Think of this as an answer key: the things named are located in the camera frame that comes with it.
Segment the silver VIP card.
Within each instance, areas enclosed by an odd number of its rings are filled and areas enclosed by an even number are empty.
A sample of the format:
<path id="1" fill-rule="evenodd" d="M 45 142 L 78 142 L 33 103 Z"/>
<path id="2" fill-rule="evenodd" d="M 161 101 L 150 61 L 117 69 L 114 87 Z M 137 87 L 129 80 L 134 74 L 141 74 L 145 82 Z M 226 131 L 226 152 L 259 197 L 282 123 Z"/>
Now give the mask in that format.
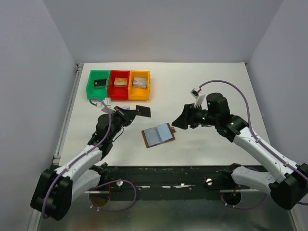
<path id="1" fill-rule="evenodd" d="M 130 110 L 130 106 L 129 105 L 119 106 L 119 108 L 121 108 L 122 110 Z"/>

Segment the black VIP card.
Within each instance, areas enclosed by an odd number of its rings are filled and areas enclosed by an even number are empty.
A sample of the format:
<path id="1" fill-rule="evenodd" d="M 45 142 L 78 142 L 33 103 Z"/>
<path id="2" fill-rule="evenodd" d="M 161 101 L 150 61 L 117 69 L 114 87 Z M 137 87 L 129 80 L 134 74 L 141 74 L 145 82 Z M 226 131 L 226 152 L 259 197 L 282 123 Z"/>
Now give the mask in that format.
<path id="1" fill-rule="evenodd" d="M 143 117 L 151 117 L 150 107 L 136 105 L 137 115 Z"/>

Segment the brown leather card holder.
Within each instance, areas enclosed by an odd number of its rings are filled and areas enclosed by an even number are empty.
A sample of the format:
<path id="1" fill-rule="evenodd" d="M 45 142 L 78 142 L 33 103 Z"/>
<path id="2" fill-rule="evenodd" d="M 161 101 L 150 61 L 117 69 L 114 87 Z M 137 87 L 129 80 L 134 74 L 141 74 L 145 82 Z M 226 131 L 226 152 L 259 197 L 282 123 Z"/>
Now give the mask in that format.
<path id="1" fill-rule="evenodd" d="M 175 140 L 175 128 L 169 123 L 164 123 L 156 127 L 141 131 L 146 148 L 158 146 L 160 144 Z"/>

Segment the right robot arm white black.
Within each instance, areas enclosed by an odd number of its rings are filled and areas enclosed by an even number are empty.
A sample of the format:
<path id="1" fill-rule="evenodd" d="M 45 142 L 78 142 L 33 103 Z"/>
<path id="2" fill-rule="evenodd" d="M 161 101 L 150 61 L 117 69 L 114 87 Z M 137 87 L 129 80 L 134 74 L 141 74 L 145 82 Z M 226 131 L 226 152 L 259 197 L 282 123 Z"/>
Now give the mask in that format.
<path id="1" fill-rule="evenodd" d="M 228 101 L 221 93 L 198 96 L 195 103 L 185 104 L 172 126 L 180 129 L 214 126 L 219 135 L 244 149 L 266 169 L 257 172 L 233 164 L 221 177 L 224 187 L 245 185 L 259 190 L 286 210 L 307 195 L 307 164 L 290 160 L 255 134 L 244 119 L 230 113 Z"/>

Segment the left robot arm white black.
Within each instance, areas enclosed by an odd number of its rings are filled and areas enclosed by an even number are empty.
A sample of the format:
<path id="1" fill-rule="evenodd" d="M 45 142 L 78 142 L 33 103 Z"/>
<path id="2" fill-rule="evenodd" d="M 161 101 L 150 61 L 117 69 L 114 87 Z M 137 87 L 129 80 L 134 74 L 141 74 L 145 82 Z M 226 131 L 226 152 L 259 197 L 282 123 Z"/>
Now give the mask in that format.
<path id="1" fill-rule="evenodd" d="M 44 170 L 38 180 L 30 206 L 44 218 L 61 220 L 71 203 L 88 189 L 102 190 L 107 183 L 102 169 L 95 164 L 103 160 L 113 147 L 113 139 L 129 126 L 138 110 L 116 106 L 99 116 L 95 132 L 86 147 L 67 164 Z"/>

